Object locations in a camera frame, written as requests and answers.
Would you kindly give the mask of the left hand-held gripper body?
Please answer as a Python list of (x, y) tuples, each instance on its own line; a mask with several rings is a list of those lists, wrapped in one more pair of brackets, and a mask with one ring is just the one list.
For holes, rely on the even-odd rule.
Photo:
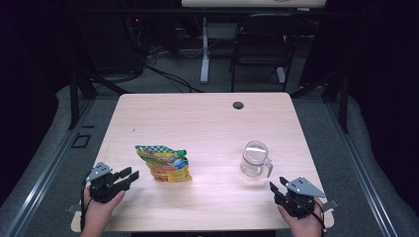
[(113, 178), (113, 169), (99, 162), (88, 174), (86, 181), (90, 184), (90, 197), (94, 201), (106, 203), (122, 191), (121, 183)]

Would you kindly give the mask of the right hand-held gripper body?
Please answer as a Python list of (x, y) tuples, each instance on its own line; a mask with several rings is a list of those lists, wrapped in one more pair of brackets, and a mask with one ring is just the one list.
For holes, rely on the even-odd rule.
[(289, 181), (285, 188), (287, 193), (282, 198), (275, 198), (275, 203), (291, 217), (306, 218), (314, 211), (314, 198), (325, 198), (325, 193), (305, 177)]

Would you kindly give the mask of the clear glass jar with lid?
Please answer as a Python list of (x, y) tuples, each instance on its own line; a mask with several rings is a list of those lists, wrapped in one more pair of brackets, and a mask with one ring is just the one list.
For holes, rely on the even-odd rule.
[(252, 140), (245, 145), (240, 169), (248, 177), (257, 177), (263, 173), (266, 167), (267, 177), (270, 177), (273, 171), (272, 160), (269, 158), (269, 149), (261, 141)]

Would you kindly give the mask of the yellow spouted pouch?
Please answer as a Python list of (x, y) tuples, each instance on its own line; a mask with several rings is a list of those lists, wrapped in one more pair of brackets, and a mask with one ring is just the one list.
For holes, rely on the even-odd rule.
[(135, 150), (156, 180), (169, 183), (192, 180), (186, 150), (174, 150), (164, 145), (136, 145)]

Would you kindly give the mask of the person's left hand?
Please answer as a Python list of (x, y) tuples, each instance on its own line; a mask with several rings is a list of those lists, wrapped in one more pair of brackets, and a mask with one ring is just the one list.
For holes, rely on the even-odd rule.
[(112, 217), (113, 210), (121, 203), (126, 195), (125, 191), (119, 192), (106, 203), (91, 199), (90, 189), (84, 189), (85, 226), (106, 226)]

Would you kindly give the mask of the person's right hand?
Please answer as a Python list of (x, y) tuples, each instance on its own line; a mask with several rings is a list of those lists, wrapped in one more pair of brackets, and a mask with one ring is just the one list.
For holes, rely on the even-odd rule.
[(293, 237), (322, 237), (322, 225), (313, 215), (297, 219), (291, 217), (281, 205), (278, 206), (278, 211), (290, 227)]

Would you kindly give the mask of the black metal stand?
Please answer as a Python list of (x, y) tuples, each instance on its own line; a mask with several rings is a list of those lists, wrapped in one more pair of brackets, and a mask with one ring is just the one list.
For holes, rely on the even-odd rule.
[(347, 115), (349, 102), (349, 79), (344, 72), (333, 72), (315, 82), (303, 86), (301, 89), (291, 93), (292, 98), (299, 98), (302, 95), (325, 85), (326, 89), (322, 94), (324, 103), (333, 103), (337, 96), (340, 96), (338, 122), (345, 133), (348, 133)]
[(127, 94), (127, 90), (106, 80), (96, 72), (90, 70), (75, 71), (70, 79), (69, 84), (71, 111), (71, 122), (69, 126), (70, 129), (74, 128), (80, 120), (79, 92), (81, 92), (87, 100), (95, 100), (98, 96), (98, 92), (93, 85), (94, 82), (105, 86), (106, 88), (116, 92), (119, 95)]

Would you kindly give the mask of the black computer tower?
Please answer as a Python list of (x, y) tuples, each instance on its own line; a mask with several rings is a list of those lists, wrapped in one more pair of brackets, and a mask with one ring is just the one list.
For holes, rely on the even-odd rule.
[(93, 14), (80, 15), (76, 19), (100, 73), (129, 74), (142, 71), (122, 16)]

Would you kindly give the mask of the black chair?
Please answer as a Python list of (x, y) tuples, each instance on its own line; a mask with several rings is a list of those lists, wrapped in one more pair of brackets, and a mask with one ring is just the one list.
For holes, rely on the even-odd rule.
[(234, 49), (229, 70), (230, 90), (235, 90), (238, 66), (270, 67), (273, 73), (285, 68), (286, 90), (297, 43), (306, 28), (303, 17), (294, 14), (260, 13), (246, 16), (235, 30)]

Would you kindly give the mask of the white desk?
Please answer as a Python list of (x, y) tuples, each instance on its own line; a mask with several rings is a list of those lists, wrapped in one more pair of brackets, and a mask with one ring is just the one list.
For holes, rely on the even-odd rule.
[[(321, 9), (327, 0), (181, 0), (183, 8), (188, 10), (250, 10), (257, 9), (297, 9), (309, 12), (311, 9)], [(207, 84), (210, 78), (209, 40), (232, 40), (233, 23), (210, 23), (208, 17), (203, 17), (203, 61), (201, 83)]]

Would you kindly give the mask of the aluminium floor rail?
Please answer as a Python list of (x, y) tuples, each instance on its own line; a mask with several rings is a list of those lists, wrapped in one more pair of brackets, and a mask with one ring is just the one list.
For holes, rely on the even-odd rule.
[(343, 139), (343, 142), (349, 152), (350, 163), (353, 167), (355, 176), (358, 180), (364, 197), (367, 200), (367, 203), (370, 207), (370, 210), (373, 213), (373, 216), (376, 220), (377, 226), (383, 237), (399, 237), (397, 231), (394, 228), (392, 221), (388, 215), (388, 212), (378, 195), (376, 188), (373, 185), (373, 182), (367, 172), (367, 169), (361, 159), (360, 153), (356, 148), (356, 145), (351, 137), (351, 134), (345, 132), (342, 128), (340, 121), (338, 120), (338, 109), (334, 104), (325, 105), (328, 114), (332, 117), (333, 124), (336, 127), (340, 137)]
[(51, 128), (22, 178), (0, 206), (0, 237), (76, 237), (70, 228), (76, 202), (65, 181), (71, 143), (80, 124), (67, 128), (69, 105), (61, 102)]

